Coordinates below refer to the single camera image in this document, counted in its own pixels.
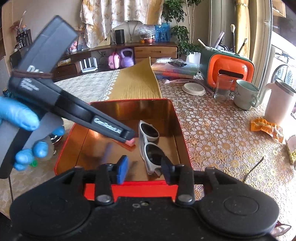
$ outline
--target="purple kettlebell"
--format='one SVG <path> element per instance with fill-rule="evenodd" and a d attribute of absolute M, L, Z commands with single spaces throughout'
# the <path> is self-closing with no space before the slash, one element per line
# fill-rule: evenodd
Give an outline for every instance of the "purple kettlebell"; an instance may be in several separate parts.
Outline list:
<path fill-rule="evenodd" d="M 124 51 L 129 51 L 131 52 L 131 56 L 130 57 L 126 57 L 123 52 Z M 132 49 L 122 49 L 120 51 L 120 54 L 121 54 L 121 58 L 122 58 L 122 61 L 121 61 L 121 67 L 123 68 L 127 68 L 127 67 L 131 67 L 133 65 L 135 65 L 134 61 L 133 61 L 133 50 Z"/>

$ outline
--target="gloved hand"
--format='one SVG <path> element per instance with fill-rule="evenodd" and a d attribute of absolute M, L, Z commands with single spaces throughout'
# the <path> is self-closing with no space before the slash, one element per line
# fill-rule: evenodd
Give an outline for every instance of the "gloved hand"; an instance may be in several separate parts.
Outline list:
<path fill-rule="evenodd" d="M 27 131 L 34 131 L 39 127 L 39 118 L 32 110 L 17 100 L 7 97 L 0 97 L 0 124 L 1 120 L 9 121 Z M 57 136 L 62 136 L 64 133 L 63 126 L 53 132 Z M 21 150 L 15 155 L 14 168 L 23 171 L 34 161 L 35 157 L 43 158 L 47 156 L 47 152 L 47 143 L 37 142 L 32 149 Z"/>

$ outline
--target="plastic bag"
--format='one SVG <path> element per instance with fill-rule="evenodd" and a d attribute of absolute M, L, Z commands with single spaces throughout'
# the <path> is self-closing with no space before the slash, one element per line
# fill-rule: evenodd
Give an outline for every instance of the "plastic bag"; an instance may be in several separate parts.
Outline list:
<path fill-rule="evenodd" d="M 187 63 L 179 58 L 159 58 L 151 66 L 151 68 L 154 72 L 171 72 L 175 74 L 185 74 L 187 76 L 182 75 L 179 77 L 189 79 L 193 79 L 193 76 L 196 75 L 199 71 L 197 64 Z"/>
<path fill-rule="evenodd" d="M 155 26 L 142 25 L 135 31 L 135 35 L 140 36 L 140 43 L 154 43 L 155 42 Z"/>

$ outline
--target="brown strap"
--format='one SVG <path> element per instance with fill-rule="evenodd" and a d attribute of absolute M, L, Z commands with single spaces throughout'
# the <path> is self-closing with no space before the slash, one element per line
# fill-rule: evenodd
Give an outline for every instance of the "brown strap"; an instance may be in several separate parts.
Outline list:
<path fill-rule="evenodd" d="M 33 78 L 33 79 L 52 79 L 52 73 L 41 73 L 41 72 L 27 72 L 21 70 L 13 70 L 12 76 L 16 78 Z"/>

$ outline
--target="wooden cabinet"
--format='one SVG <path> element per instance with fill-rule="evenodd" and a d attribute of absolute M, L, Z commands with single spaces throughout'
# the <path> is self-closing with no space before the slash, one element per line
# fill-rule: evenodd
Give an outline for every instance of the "wooden cabinet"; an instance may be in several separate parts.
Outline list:
<path fill-rule="evenodd" d="M 79 62 L 69 63 L 67 65 L 62 65 L 54 69 L 53 80 L 57 81 L 57 80 L 75 77 L 80 73 L 81 73 L 81 69 L 80 69 Z"/>
<path fill-rule="evenodd" d="M 177 58 L 177 47 L 143 46 L 135 47 L 135 58 Z"/>
<path fill-rule="evenodd" d="M 71 63 L 67 65 L 63 65 L 57 67 L 53 70 L 53 81 L 64 80 L 68 78 L 72 78 L 75 76 L 79 76 L 82 74 L 90 74 L 89 73 L 82 73 L 80 69 L 79 61 L 83 59 L 87 59 L 92 57 L 92 51 L 102 51 L 102 50 L 109 50 L 108 52 L 116 51 L 120 53 L 121 49 L 124 48 L 131 48 L 134 50 L 134 58 L 135 63 L 139 63 L 142 60 L 150 57 L 151 63 L 155 63 L 158 58 L 178 58 L 178 46 L 173 42 L 155 42 L 152 44 L 141 44 L 141 43 L 124 43 L 124 44 L 113 44 L 107 46 L 100 46 L 92 49 L 80 50 L 76 51 L 72 54 L 65 55 L 61 60 L 65 60 L 71 58 Z M 100 66 L 96 72 L 101 71 L 109 71 L 111 70 L 108 65 Z"/>
<path fill-rule="evenodd" d="M 281 0 L 272 0 L 273 16 L 286 17 L 286 5 Z"/>

